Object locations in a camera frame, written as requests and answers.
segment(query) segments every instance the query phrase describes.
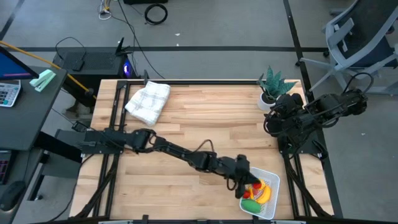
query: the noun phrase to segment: potted plant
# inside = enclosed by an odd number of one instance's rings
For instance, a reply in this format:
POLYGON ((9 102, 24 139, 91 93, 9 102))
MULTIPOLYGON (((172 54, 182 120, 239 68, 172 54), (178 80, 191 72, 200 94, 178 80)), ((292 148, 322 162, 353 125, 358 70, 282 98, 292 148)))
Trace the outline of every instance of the potted plant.
POLYGON ((264 74, 260 76, 257 84, 260 85, 262 93, 257 102, 261 110, 269 110, 271 106, 275 106, 275 102, 280 95, 287 93, 293 88, 296 82, 285 82, 285 78, 280 78, 281 72, 274 75, 271 66, 268 66, 266 81, 262 81, 264 74))

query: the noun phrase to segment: concrete floor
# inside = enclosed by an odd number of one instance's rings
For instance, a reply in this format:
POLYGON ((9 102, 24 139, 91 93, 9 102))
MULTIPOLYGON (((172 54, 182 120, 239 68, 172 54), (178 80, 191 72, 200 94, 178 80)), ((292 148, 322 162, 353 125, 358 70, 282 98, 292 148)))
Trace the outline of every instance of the concrete floor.
MULTIPOLYGON (((320 29, 331 17, 328 10, 346 7, 351 1, 301 0, 289 1, 298 38, 302 47, 326 47, 320 29)), ((0 30, 15 8, 17 1, 0 2, 0 30)), ((18 47, 54 47, 67 36, 74 36, 87 47, 114 47, 121 37, 132 45, 132 34, 123 22, 98 19, 99 0, 28 0, 11 24, 4 41, 18 47)), ((283 1, 280 0, 170 0, 166 4, 169 17, 160 26, 144 24, 144 19, 130 6, 123 5, 127 18, 136 29, 143 47, 179 46, 266 46, 293 47, 292 35, 283 1)), ((144 12, 147 5, 137 5, 144 12)), ((111 12, 123 15, 116 1, 111 12)), ((153 11, 154 17, 160 12, 153 11)), ((387 38, 390 44, 398 40, 398 32, 387 38)), ((72 40, 62 47, 76 47, 72 40)), ((52 60, 55 52, 34 52, 52 60)), ((40 61, 13 53, 28 65, 46 66, 40 61)), ((287 78, 302 78, 294 66, 295 52, 270 51, 161 51, 146 52, 151 64, 166 78, 257 78, 270 65, 287 78)), ((322 53, 305 52, 305 57, 325 60, 322 53)), ((137 71, 151 70, 142 53, 135 54, 137 71)), ((307 66, 311 83, 326 71, 307 66)), ((396 70, 382 71, 383 80, 396 78, 396 70)), ((315 90, 315 97, 324 93, 339 93, 334 78, 315 90)), ((368 109, 360 116, 343 118, 324 130, 336 187, 345 218, 398 221, 398 154, 394 141, 398 120, 397 98, 369 95, 368 109)), ((60 112, 73 98, 60 92, 54 108, 60 112)), ((54 134, 56 129, 70 129, 70 123, 51 111, 43 130, 54 134)), ((72 195, 76 180, 46 178, 38 202, 24 202, 14 223, 43 222, 63 210, 72 195)), ((66 219, 68 211, 60 219, 66 219)))

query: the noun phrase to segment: office chair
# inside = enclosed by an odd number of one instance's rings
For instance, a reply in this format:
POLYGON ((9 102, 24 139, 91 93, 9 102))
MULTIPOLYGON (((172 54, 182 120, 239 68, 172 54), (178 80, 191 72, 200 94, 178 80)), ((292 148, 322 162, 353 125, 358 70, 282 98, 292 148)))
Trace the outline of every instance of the office chair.
MULTIPOLYGON (((326 75, 314 84, 313 91, 319 84, 334 75, 342 88, 346 81, 343 73, 354 75, 354 69, 364 69, 362 72, 376 75, 383 66, 398 66, 398 47, 393 50, 385 37, 387 31, 398 17, 398 0, 356 0, 347 10, 332 19, 323 28, 326 35, 330 63, 309 58, 301 58, 302 62, 328 70, 326 75)), ((392 94, 391 86, 371 88, 368 93, 392 94)))

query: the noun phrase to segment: computer mouse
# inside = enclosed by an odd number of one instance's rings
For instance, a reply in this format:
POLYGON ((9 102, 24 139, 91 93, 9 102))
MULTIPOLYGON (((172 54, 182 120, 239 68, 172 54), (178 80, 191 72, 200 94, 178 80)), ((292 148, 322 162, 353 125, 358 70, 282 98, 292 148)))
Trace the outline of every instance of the computer mouse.
POLYGON ((18 203, 19 198, 24 193, 25 182, 15 181, 10 184, 0 198, 0 209, 10 211, 18 203))

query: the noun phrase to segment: monitor screen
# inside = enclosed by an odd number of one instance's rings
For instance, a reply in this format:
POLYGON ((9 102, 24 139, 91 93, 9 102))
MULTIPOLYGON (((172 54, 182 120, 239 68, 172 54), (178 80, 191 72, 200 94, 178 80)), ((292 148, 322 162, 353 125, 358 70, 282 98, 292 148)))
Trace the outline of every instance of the monitor screen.
POLYGON ((0 80, 38 78, 38 74, 0 47, 0 80))

